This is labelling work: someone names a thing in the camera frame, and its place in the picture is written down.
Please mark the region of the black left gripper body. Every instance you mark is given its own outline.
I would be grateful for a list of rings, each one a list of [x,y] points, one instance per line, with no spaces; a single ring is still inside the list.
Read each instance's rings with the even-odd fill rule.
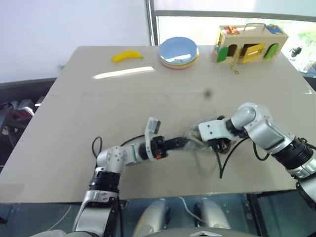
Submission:
[[[163,136],[154,137],[151,140],[151,151],[155,159],[162,159],[168,156],[168,151],[171,150],[172,139],[165,140]]]

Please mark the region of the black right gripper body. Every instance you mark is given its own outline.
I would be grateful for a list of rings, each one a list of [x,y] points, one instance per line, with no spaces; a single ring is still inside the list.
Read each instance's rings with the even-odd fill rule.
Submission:
[[[231,149],[232,141],[227,138],[211,139],[208,145],[214,152],[227,154]]]

